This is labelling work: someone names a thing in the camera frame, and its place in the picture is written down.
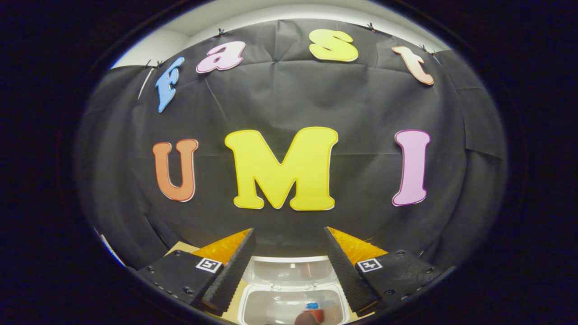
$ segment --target pink letter a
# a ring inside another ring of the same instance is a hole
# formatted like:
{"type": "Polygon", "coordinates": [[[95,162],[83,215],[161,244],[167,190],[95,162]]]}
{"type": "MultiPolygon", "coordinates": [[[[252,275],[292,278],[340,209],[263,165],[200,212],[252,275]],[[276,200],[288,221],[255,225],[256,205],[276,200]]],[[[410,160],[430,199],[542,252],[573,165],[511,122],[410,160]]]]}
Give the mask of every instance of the pink letter a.
{"type": "Polygon", "coordinates": [[[227,70],[236,67],[243,61],[241,53],[244,48],[245,43],[239,40],[212,48],[207,52],[208,57],[197,65],[197,72],[205,73],[215,69],[227,70]]]}

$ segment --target yellow letter m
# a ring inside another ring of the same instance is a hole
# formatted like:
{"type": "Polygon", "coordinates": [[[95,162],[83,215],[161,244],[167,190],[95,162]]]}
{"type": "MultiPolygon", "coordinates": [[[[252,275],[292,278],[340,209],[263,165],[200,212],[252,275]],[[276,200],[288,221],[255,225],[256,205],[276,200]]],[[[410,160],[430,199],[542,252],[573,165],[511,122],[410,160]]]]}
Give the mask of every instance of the yellow letter m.
{"type": "Polygon", "coordinates": [[[255,182],[275,209],[280,209],[297,183],[295,210],[329,210],[335,200],[329,196],[329,159],[337,143],[335,130],[308,127],[297,132],[281,164],[258,131],[233,132],[225,145],[235,155],[239,196],[233,202],[245,209],[261,209],[265,205],[257,196],[255,182]]]}

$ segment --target blue object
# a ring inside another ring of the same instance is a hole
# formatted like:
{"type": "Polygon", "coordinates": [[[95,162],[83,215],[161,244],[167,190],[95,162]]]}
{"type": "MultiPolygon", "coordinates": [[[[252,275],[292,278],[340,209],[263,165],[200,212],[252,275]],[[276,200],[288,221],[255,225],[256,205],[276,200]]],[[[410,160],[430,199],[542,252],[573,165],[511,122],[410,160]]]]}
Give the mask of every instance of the blue object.
{"type": "Polygon", "coordinates": [[[307,304],[306,309],[319,309],[319,304],[316,302],[310,302],[307,304]]]}
{"type": "Polygon", "coordinates": [[[171,66],[158,78],[155,86],[158,88],[158,112],[162,113],[175,96],[176,90],[171,88],[171,84],[176,84],[179,79],[179,67],[184,62],[184,57],[178,58],[171,66]]]}

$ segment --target black plastic mount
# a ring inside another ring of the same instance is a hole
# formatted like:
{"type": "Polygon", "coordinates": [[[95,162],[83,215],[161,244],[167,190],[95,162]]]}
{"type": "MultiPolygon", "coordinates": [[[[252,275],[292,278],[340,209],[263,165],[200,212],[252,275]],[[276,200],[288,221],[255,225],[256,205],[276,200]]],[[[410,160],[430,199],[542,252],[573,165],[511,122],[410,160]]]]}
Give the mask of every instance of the black plastic mount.
{"type": "Polygon", "coordinates": [[[247,264],[255,251],[257,241],[253,235],[254,229],[251,228],[249,233],[243,238],[243,241],[231,257],[231,260],[225,266],[221,274],[213,282],[211,287],[203,296],[203,303],[213,310],[226,312],[241,277],[247,268],[247,264]]]}
{"type": "Polygon", "coordinates": [[[255,246],[251,228],[225,267],[219,261],[175,250],[137,273],[173,298],[221,316],[229,309],[255,246]]]}
{"type": "Polygon", "coordinates": [[[441,269],[403,249],[361,261],[355,269],[379,297],[378,309],[395,309],[408,302],[442,274],[441,269]]]}
{"type": "Polygon", "coordinates": [[[339,246],[339,243],[335,240],[335,237],[333,237],[333,234],[331,234],[331,231],[327,227],[325,227],[324,230],[327,239],[325,250],[337,274],[349,307],[352,311],[356,312],[358,316],[374,312],[378,306],[378,296],[372,292],[367,283],[351,265],[351,262],[341,246],[339,246]]]}
{"type": "Polygon", "coordinates": [[[221,262],[175,250],[137,273],[165,294],[200,308],[203,295],[222,270],[221,262]]]}

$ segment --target blue letter f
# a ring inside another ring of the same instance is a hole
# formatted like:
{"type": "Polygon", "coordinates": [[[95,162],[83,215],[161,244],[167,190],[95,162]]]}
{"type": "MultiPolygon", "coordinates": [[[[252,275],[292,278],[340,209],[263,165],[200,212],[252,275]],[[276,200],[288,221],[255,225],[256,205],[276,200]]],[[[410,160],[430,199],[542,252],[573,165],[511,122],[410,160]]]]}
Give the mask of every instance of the blue letter f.
{"type": "Polygon", "coordinates": [[[171,89],[171,84],[176,84],[177,80],[179,79],[179,70],[177,69],[184,62],[184,57],[178,58],[175,63],[171,64],[171,66],[162,74],[160,78],[158,78],[157,83],[155,86],[158,88],[158,112],[161,113],[168,103],[173,99],[175,96],[175,89],[171,89]]]}

